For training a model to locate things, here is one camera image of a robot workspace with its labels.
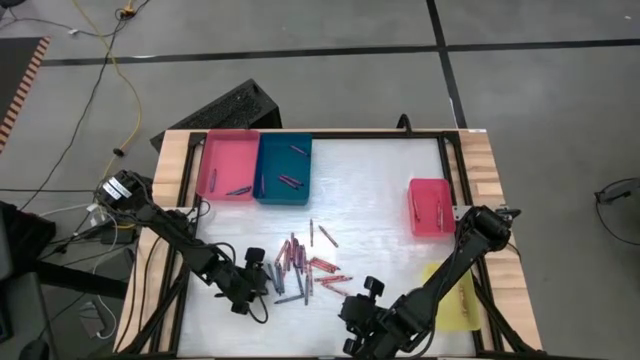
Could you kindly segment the grey floor device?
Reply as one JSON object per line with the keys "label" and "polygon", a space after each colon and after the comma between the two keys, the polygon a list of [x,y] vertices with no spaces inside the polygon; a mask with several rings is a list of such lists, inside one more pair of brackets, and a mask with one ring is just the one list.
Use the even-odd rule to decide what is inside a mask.
{"label": "grey floor device", "polygon": [[640,189],[640,177],[621,179],[596,192],[595,198],[598,204],[610,204],[617,199],[630,196],[637,189]]}

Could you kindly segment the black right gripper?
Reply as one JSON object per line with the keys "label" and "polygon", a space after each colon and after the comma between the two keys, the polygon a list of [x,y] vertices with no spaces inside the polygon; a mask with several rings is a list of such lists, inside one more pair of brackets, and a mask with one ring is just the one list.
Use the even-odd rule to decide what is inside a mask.
{"label": "black right gripper", "polygon": [[376,297],[382,295],[384,284],[367,276],[364,288],[369,293],[347,296],[339,313],[346,330],[354,335],[345,340],[343,352],[349,356],[395,356],[399,351],[396,339],[382,323],[387,310],[376,305]]}

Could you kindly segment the blue plastic bin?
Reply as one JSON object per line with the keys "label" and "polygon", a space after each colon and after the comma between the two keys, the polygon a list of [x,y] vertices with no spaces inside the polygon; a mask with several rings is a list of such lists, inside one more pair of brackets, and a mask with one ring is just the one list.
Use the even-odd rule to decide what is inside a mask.
{"label": "blue plastic bin", "polygon": [[[289,148],[295,145],[304,156]],[[263,133],[260,138],[253,197],[263,205],[304,206],[310,197],[312,135],[310,133]],[[260,196],[261,174],[265,176],[265,195]],[[304,183],[293,189],[279,181],[287,175]]]}

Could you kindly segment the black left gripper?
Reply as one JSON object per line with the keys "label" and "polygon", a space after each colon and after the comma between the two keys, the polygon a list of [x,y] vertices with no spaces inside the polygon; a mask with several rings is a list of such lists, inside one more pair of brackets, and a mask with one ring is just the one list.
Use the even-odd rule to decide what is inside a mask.
{"label": "black left gripper", "polygon": [[245,267],[228,263],[222,272],[222,293],[231,301],[231,311],[236,314],[249,313],[250,304],[256,297],[267,293],[267,274],[263,269],[265,250],[249,247],[245,253]]}

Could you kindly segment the small red plastic bin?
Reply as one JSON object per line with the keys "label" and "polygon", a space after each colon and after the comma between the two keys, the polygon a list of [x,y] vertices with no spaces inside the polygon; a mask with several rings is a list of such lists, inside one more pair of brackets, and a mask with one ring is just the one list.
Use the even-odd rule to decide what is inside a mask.
{"label": "small red plastic bin", "polygon": [[[453,200],[449,182],[445,179],[412,178],[407,191],[410,228],[417,237],[440,237],[455,232]],[[420,222],[414,220],[411,198],[415,197],[420,211]],[[443,206],[443,228],[437,226],[437,203]]]}

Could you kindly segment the black metal table frame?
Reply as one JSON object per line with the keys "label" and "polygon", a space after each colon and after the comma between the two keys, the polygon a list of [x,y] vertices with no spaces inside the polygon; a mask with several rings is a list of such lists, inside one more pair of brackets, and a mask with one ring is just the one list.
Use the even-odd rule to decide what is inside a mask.
{"label": "black metal table frame", "polygon": [[[483,129],[408,131],[398,129],[318,129],[316,140],[433,139],[440,163],[449,178],[454,199],[462,205],[502,205],[504,196],[489,137]],[[162,205],[192,205],[199,174],[199,149],[206,142],[204,130],[169,130],[164,135],[154,175],[153,193]],[[177,277],[180,261],[175,250],[158,245],[153,233],[142,232],[141,255],[145,265],[134,271],[125,310],[139,324],[150,319]],[[509,326],[535,349],[542,347],[521,261],[514,247],[488,255],[474,268],[485,297],[500,310]],[[174,357],[185,311],[186,294],[180,292],[141,349],[142,354]]]}

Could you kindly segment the yellow plastic bin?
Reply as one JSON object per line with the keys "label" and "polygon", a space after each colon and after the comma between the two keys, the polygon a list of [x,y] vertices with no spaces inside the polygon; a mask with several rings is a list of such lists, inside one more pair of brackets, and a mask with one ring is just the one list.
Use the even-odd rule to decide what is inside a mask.
{"label": "yellow plastic bin", "polygon": [[[465,289],[467,318],[463,317],[460,311],[459,286]],[[440,300],[436,315],[436,330],[438,332],[476,331],[481,328],[481,325],[472,272],[467,271]]]}

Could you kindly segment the large pink plastic bin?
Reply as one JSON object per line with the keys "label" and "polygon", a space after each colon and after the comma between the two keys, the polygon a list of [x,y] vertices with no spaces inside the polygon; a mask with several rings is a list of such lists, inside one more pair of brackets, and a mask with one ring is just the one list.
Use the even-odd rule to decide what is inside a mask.
{"label": "large pink plastic bin", "polygon": [[[260,137],[255,130],[210,130],[196,193],[208,201],[251,201]],[[214,169],[217,169],[216,186],[210,192]]]}

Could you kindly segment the black floor beam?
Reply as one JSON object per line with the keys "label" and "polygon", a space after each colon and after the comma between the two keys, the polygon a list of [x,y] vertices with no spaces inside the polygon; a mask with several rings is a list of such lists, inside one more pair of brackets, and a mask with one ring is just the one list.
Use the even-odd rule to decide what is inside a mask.
{"label": "black floor beam", "polygon": [[91,272],[66,268],[43,261],[36,261],[34,271],[45,285],[70,289],[87,294],[124,299],[128,284]]}

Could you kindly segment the grey power adapter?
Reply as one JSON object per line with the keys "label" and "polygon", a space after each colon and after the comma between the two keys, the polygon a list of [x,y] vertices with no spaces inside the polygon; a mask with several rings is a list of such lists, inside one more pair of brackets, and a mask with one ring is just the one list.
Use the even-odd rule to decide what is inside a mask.
{"label": "grey power adapter", "polygon": [[78,309],[81,325],[90,338],[98,337],[106,329],[105,322],[93,301],[88,301]]}

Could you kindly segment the black mat orange striped edge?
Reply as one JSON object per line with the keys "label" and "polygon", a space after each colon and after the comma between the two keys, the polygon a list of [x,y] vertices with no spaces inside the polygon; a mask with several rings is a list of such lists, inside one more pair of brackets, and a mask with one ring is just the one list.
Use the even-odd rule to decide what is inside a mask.
{"label": "black mat orange striped edge", "polygon": [[0,154],[51,44],[51,37],[0,38]]}

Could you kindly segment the dark fabric bundle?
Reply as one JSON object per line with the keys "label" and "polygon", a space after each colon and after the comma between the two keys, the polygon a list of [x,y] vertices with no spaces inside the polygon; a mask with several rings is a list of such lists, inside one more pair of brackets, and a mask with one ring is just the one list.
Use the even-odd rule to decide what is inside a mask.
{"label": "dark fabric bundle", "polygon": [[0,244],[8,246],[14,264],[35,261],[55,235],[53,221],[0,201]]}

